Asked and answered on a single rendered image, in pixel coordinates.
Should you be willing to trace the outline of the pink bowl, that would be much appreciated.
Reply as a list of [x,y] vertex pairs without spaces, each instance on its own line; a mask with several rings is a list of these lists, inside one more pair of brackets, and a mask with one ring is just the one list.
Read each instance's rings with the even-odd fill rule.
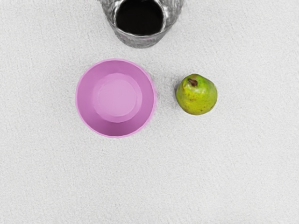
[[111,58],[95,63],[80,77],[75,105],[84,124],[95,133],[122,138],[140,131],[157,102],[154,82],[140,65]]

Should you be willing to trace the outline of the green pear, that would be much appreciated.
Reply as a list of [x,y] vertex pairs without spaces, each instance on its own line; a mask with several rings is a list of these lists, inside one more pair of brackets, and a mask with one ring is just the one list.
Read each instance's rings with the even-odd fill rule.
[[195,73],[186,76],[176,89],[178,105],[191,115],[210,112],[216,105],[217,99],[218,92],[214,83]]

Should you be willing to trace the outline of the silver metal cup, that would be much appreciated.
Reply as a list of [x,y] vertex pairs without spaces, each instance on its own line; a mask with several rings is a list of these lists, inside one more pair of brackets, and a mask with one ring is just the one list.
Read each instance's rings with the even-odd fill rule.
[[157,44],[179,19],[185,0],[97,0],[116,37],[145,49]]

